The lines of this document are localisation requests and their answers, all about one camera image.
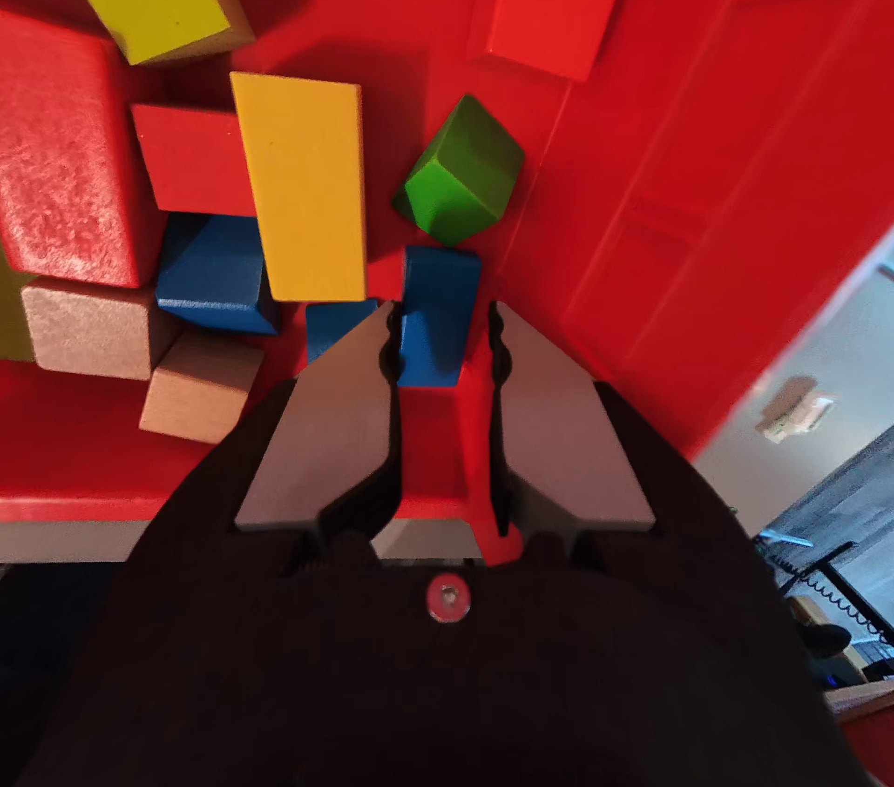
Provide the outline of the green wooden cube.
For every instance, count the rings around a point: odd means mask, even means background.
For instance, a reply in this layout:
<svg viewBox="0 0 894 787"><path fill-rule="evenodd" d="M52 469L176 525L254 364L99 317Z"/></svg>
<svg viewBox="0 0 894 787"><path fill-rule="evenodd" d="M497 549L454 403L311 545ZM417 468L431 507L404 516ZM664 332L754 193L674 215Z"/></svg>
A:
<svg viewBox="0 0 894 787"><path fill-rule="evenodd" d="M439 244L455 247L501 220L525 156L502 123L464 94L391 206Z"/></svg>

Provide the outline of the long yellow wooden block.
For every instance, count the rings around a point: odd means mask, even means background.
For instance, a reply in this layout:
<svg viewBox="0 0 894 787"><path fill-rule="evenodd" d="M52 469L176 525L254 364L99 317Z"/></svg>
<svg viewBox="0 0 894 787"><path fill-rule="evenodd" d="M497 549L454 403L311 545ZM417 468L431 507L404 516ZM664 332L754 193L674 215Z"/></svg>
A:
<svg viewBox="0 0 894 787"><path fill-rule="evenodd" d="M243 71L230 86L272 297L366 299L361 87Z"/></svg>

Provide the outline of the red plastic bin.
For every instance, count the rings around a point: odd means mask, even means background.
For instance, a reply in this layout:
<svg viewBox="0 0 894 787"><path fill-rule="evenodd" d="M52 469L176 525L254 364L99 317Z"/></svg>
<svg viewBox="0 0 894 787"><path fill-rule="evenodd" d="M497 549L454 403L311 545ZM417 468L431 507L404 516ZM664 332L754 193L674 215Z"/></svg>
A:
<svg viewBox="0 0 894 787"><path fill-rule="evenodd" d="M496 295L696 457L892 226L892 0L618 0L581 85L466 59L473 0L244 0L237 69L360 85L369 287L463 93L518 139Z"/></svg>

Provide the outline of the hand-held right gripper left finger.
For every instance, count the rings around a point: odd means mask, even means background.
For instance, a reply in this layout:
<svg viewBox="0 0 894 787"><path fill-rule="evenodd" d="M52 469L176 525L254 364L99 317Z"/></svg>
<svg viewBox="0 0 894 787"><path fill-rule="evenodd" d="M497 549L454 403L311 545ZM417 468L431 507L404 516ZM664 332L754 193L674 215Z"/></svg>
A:
<svg viewBox="0 0 894 787"><path fill-rule="evenodd" d="M297 377L235 525L379 534L400 503L395 304L379 304Z"/></svg>

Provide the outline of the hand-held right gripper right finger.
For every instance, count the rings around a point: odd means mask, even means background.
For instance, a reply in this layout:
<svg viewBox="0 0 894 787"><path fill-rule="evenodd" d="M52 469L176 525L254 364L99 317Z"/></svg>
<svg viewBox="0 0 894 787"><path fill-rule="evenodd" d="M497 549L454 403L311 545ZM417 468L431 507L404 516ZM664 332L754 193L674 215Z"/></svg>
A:
<svg viewBox="0 0 894 787"><path fill-rule="evenodd" d="M648 532L655 515L592 376L514 312L489 312L493 487L524 538Z"/></svg>

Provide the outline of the natural wooden cube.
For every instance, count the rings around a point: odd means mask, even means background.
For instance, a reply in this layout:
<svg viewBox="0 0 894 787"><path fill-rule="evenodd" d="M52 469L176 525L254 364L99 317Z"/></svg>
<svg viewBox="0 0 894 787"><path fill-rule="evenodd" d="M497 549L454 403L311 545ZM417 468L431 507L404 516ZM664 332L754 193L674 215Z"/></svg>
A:
<svg viewBox="0 0 894 787"><path fill-rule="evenodd" d="M186 331L153 371L140 429L219 444L239 423L263 360L255 346Z"/></svg>

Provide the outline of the small red wooden block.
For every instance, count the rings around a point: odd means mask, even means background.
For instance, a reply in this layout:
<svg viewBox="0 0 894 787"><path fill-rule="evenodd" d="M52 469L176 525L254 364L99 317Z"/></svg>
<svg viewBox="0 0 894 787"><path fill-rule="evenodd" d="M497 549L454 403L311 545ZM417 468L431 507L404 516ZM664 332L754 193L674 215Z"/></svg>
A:
<svg viewBox="0 0 894 787"><path fill-rule="evenodd" d="M130 111L160 211L256 218L233 111L145 102Z"/></svg>

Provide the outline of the olive green wooden block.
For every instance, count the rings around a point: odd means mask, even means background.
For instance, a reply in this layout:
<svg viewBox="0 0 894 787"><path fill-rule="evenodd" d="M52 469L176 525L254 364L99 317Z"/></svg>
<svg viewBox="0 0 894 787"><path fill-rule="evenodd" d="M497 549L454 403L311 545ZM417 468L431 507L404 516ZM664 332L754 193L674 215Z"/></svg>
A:
<svg viewBox="0 0 894 787"><path fill-rule="evenodd" d="M1 247L1 360L35 362L21 290L36 277L13 269Z"/></svg>

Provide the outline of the natural wooden block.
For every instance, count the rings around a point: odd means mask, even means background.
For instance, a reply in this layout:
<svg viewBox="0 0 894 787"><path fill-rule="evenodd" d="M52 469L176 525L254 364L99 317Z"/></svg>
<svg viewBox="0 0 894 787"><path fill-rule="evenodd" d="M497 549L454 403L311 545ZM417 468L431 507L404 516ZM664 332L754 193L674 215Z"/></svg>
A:
<svg viewBox="0 0 894 787"><path fill-rule="evenodd" d="M20 296L43 370L148 381L186 329L159 308L153 286L120 289L39 278Z"/></svg>

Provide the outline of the blue wooden block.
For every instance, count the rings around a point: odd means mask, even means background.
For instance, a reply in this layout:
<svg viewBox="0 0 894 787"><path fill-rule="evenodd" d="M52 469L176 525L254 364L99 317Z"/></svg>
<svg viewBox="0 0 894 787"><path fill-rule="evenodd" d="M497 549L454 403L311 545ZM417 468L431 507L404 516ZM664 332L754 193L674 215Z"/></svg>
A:
<svg viewBox="0 0 894 787"><path fill-rule="evenodd" d="M275 336L282 326L253 217L171 213L155 296L160 310L205 329Z"/></svg>
<svg viewBox="0 0 894 787"><path fill-rule="evenodd" d="M305 309L307 366L378 308L375 298L355 302L309 303Z"/></svg>
<svg viewBox="0 0 894 787"><path fill-rule="evenodd" d="M458 383L482 266L471 253L406 247L399 388L451 388Z"/></svg>

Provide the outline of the small crumpled wrapper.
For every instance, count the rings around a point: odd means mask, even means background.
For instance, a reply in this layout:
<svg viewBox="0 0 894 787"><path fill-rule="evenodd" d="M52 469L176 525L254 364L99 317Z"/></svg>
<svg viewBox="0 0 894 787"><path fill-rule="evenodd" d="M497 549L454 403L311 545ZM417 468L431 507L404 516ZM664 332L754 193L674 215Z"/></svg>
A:
<svg viewBox="0 0 894 787"><path fill-rule="evenodd" d="M774 445L816 431L839 399L808 375L788 378L761 410L754 432Z"/></svg>

